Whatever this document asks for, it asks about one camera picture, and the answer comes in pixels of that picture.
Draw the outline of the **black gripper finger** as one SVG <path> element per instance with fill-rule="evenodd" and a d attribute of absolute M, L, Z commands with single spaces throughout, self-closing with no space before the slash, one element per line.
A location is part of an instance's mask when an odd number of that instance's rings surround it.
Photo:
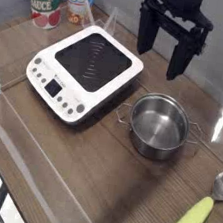
<path fill-rule="evenodd" d="M 159 25 L 155 13 L 149 8 L 142 7 L 140 17 L 137 51 L 139 54 L 144 54 L 152 49 L 158 34 Z"/>
<path fill-rule="evenodd" d="M 169 62 L 166 75 L 168 81 L 184 74 L 192 58 L 202 53 L 207 36 L 208 30 L 199 27 L 194 27 L 187 34 L 181 36 Z"/>

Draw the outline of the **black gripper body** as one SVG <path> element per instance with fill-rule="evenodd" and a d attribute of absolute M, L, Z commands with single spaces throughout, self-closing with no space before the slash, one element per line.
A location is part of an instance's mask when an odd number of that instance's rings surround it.
<path fill-rule="evenodd" d="M 144 0 L 141 27 L 155 33 L 163 29 L 178 40 L 204 43 L 213 24 L 201 12 L 202 3 L 203 0 Z"/>

